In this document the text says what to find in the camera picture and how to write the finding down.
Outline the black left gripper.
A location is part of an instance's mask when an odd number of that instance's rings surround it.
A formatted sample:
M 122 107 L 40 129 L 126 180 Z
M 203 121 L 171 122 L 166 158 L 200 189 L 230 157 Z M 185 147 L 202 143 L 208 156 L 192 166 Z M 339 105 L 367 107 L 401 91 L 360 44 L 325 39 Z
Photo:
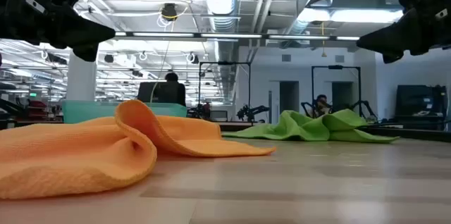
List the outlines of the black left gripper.
M 1 37 L 70 47 L 84 61 L 96 61 L 99 43 L 116 36 L 113 28 L 79 16 L 51 0 L 1 0 Z

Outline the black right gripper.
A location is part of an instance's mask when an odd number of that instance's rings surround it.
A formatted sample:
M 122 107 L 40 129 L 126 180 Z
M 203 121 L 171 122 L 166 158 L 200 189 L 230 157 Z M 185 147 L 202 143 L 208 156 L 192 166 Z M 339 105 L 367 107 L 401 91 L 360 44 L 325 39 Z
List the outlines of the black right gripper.
M 402 59 L 406 50 L 419 55 L 435 48 L 450 49 L 450 5 L 432 1 L 423 10 L 426 16 L 424 46 L 416 11 L 408 11 L 396 23 L 361 36 L 356 45 L 382 54 L 384 64 Z

